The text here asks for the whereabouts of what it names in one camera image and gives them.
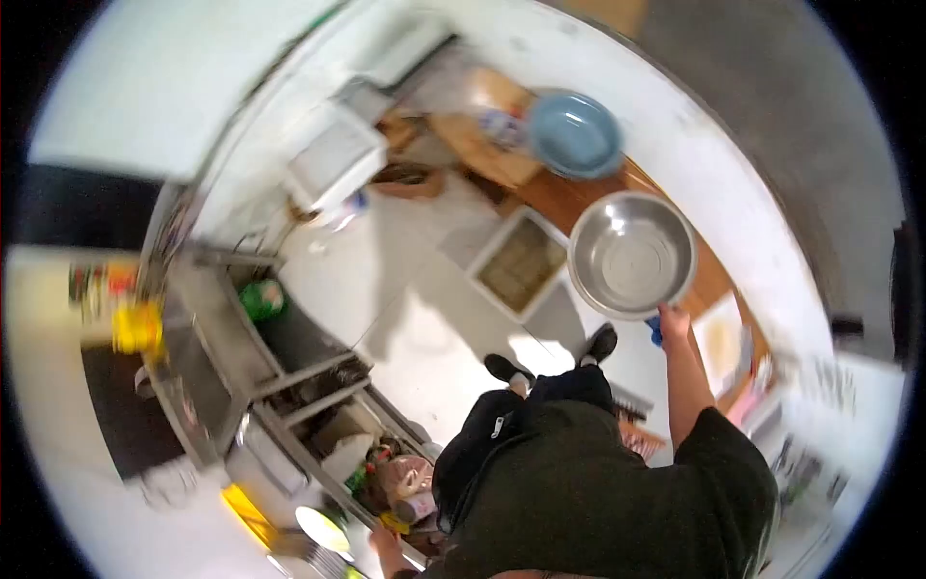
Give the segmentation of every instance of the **grey wall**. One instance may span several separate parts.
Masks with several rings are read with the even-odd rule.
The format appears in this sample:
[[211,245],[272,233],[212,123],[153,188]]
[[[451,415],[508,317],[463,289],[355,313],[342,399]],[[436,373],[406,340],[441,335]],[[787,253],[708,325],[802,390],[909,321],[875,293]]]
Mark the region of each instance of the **grey wall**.
[[831,315],[857,314],[857,351],[890,359],[896,167],[864,86],[799,0],[651,0],[642,50],[726,123],[769,181]]

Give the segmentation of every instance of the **person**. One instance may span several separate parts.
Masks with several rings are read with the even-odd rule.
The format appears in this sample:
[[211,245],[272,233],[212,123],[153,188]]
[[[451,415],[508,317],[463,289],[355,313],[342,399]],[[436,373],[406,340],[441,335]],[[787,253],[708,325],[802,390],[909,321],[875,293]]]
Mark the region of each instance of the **person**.
[[[716,409],[689,343],[689,316],[659,306],[674,463],[648,468],[620,442],[598,364],[610,324],[575,370],[534,378],[497,355],[508,383],[483,394],[434,466],[447,547],[422,577],[749,577],[757,574],[777,487],[755,446]],[[386,579],[418,572],[384,528],[370,542]]]

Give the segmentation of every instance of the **white tiled floor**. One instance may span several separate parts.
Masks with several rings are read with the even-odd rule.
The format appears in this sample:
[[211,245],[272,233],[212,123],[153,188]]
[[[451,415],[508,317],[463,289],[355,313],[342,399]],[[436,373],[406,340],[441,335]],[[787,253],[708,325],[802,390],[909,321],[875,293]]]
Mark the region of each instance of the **white tiled floor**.
[[[558,374],[605,322],[566,272],[525,326],[483,297],[465,270],[500,222],[481,194],[451,175],[430,201],[371,195],[367,213],[327,238],[321,253],[309,247],[324,234],[308,228],[282,249],[281,277],[293,298],[372,361],[380,391],[441,445],[479,394],[503,386],[482,366],[485,354]],[[605,375],[652,402],[645,428],[668,438],[665,358],[643,323],[614,323],[619,345],[602,364]]]

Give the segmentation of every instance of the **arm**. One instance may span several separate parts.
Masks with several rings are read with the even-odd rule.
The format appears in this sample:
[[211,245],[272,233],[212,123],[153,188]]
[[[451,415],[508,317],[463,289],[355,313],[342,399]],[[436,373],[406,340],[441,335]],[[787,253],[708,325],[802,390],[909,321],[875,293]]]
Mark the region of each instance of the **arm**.
[[700,505],[709,505],[728,576],[755,576],[765,557],[778,490],[756,447],[720,414],[707,377],[688,342],[690,319],[659,307],[669,374],[669,430],[675,465]]
[[701,411],[715,404],[707,377],[688,342],[690,327],[688,312],[659,306],[659,330],[669,375],[669,432],[675,451],[692,432]]
[[401,571],[412,572],[400,575],[401,577],[418,574],[418,570],[402,554],[402,546],[399,545],[398,537],[386,527],[381,524],[377,525],[369,535],[369,543],[380,558],[383,579],[393,579],[395,574]]

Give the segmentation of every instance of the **black shoe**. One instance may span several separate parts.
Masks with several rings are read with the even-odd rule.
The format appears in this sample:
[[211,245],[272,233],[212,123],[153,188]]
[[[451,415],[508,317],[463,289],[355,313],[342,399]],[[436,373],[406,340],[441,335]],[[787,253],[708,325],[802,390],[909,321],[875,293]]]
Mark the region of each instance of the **black shoe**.
[[582,359],[586,356],[591,356],[594,358],[595,362],[600,364],[605,358],[611,355],[611,352],[613,352],[616,347],[618,347],[618,333],[614,331],[614,326],[612,326],[609,321],[598,328],[592,337],[589,338],[588,347],[585,348],[585,351],[579,356],[579,359],[576,360],[576,367],[582,364]]
[[511,382],[511,379],[514,378],[517,373],[524,374],[531,387],[533,387],[533,383],[537,382],[536,376],[526,370],[518,368],[504,356],[489,354],[482,363],[485,364],[485,369],[488,370],[490,374],[506,384]]

